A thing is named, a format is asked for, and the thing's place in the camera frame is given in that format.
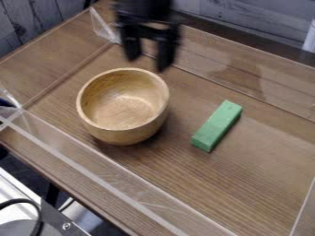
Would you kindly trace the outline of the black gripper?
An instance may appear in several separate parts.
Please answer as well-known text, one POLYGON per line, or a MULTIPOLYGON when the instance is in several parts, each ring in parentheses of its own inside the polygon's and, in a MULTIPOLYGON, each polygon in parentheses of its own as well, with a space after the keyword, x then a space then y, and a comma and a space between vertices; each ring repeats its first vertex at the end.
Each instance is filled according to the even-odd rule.
POLYGON ((157 44, 156 68, 162 72, 173 63, 180 40, 180 22, 172 12, 173 0, 117 0, 117 29, 126 59, 141 54, 140 39, 157 44))

